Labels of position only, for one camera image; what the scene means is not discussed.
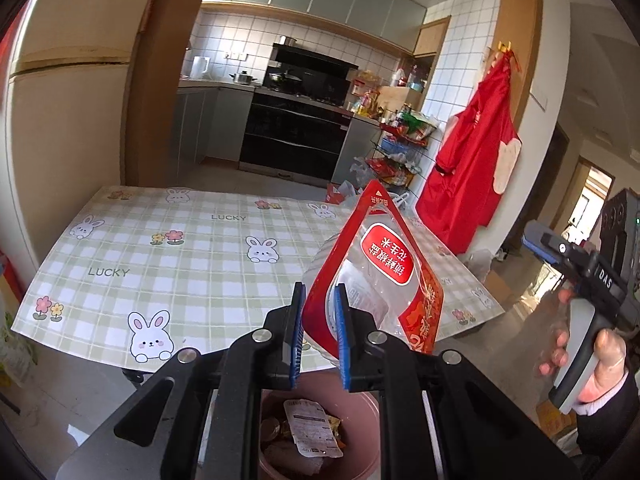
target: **snack bag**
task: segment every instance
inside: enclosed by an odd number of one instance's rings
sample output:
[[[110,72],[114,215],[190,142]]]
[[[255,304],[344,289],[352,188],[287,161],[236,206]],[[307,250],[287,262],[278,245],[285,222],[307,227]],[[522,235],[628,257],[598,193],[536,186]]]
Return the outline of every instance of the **snack bag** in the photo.
[[[334,287],[344,283],[349,305],[370,312],[376,326],[418,352],[433,349],[444,297],[382,184],[372,180],[340,234],[327,240],[303,276],[306,339],[338,358]]]

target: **pink trash bin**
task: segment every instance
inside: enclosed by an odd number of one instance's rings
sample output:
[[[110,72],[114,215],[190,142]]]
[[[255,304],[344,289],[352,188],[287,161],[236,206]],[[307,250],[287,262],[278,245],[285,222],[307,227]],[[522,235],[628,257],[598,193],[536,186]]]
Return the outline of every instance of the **pink trash bin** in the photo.
[[[344,443],[344,456],[337,458],[316,475],[296,478],[311,480],[366,480],[380,466],[380,412],[376,399],[368,393],[350,394],[342,389],[338,370],[320,370],[300,374],[296,387],[291,392],[268,392],[262,394],[262,416],[271,416],[282,410],[287,399],[309,399],[318,402],[324,410],[342,419],[340,425]],[[260,467],[273,480],[290,480],[277,472],[259,455]]]

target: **red packaging label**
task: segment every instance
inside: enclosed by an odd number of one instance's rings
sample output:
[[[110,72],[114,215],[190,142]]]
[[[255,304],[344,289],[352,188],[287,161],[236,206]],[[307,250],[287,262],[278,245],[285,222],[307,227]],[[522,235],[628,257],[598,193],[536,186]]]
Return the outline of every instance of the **red packaging label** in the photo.
[[[414,259],[404,242],[384,224],[373,224],[360,247],[367,259],[397,285],[406,285],[414,272]]]

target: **white tile wall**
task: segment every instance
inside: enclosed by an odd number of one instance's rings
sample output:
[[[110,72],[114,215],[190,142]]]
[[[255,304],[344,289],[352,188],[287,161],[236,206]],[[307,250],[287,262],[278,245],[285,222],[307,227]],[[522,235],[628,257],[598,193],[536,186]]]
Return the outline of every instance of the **white tile wall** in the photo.
[[[424,22],[451,16],[422,113],[436,117],[440,129],[429,141],[426,156],[420,162],[422,175],[428,176],[447,120],[462,110],[472,97],[482,54],[494,39],[500,0],[447,0],[427,9]],[[412,191],[420,196],[425,180],[414,178]]]
[[[191,34],[193,49],[184,58],[182,73],[189,75],[194,56],[207,56],[211,58],[209,71],[213,79],[228,79],[228,74],[240,69],[262,82],[273,42],[279,36],[291,36],[298,40],[296,46],[371,70],[383,79],[383,84],[388,84],[398,67],[397,57],[318,28],[248,14],[201,10]],[[225,52],[244,52],[248,57],[245,61],[225,59]]]

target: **table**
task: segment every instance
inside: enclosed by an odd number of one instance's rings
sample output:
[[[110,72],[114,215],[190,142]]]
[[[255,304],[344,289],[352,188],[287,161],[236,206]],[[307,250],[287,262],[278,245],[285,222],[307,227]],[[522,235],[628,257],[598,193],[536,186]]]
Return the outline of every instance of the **table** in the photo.
[[[12,329],[144,372],[185,346],[228,348],[289,304],[294,283],[350,212],[288,198],[103,187],[47,255]],[[408,225],[444,289],[438,338],[503,313],[419,220]],[[330,366],[303,351],[303,371]]]

